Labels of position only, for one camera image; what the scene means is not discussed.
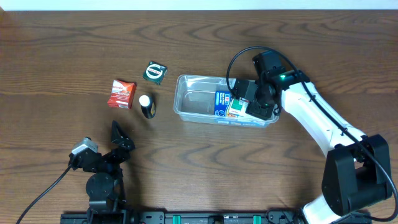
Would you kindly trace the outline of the white green medicine box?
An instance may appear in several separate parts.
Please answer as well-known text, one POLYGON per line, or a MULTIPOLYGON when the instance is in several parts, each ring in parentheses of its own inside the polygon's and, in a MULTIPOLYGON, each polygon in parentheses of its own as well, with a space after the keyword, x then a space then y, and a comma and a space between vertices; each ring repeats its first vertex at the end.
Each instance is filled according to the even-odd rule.
POLYGON ((233 99, 228 107, 227 107, 227 117, 246 117, 246 109, 248 107, 249 102, 245 99, 233 99))

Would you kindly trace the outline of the blue Kool Fever box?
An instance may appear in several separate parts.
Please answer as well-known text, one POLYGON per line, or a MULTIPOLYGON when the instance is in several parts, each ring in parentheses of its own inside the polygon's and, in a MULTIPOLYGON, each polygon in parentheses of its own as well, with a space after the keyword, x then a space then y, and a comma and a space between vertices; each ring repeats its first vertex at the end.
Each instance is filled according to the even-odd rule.
POLYGON ((237 117, 236 115, 228 112, 231 100, 232 100, 232 95, 229 91, 216 91, 214 115, 236 118, 237 117))

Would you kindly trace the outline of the red orange packet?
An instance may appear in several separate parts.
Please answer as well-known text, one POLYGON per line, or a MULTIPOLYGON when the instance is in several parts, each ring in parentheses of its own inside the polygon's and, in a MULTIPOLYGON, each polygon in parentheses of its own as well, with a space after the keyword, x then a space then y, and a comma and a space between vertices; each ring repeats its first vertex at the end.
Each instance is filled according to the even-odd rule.
POLYGON ((114 80, 111 94, 107 102, 108 106, 110 108, 131 109, 135 91, 135 83, 114 80))

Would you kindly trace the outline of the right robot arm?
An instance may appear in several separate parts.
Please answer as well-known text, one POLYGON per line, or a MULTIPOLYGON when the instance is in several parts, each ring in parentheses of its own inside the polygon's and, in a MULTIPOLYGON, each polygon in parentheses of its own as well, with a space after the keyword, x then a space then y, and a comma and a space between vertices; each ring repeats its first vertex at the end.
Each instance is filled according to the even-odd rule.
POLYGON ((237 100, 248 101, 246 113, 268 120, 282 110, 291 114, 311 135, 326 157, 322 194, 304 205, 298 221, 304 223, 390 222, 362 209, 397 198, 391 176, 387 141, 367 136, 343 119, 317 92, 306 74, 285 55, 259 46, 252 61, 256 81, 237 79, 227 87, 237 100))

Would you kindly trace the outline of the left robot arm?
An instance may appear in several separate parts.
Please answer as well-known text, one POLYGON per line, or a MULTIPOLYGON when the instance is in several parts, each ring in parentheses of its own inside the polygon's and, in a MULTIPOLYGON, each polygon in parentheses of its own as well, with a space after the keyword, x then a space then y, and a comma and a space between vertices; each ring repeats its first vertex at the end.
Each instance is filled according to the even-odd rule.
POLYGON ((98 145, 89 137, 76 143, 69 155, 68 165, 93 175, 86 183, 89 209, 96 213, 116 213, 126 203, 121 164, 131 158, 135 149, 133 140, 117 121, 111 125, 111 142, 116 148, 102 155, 98 145))

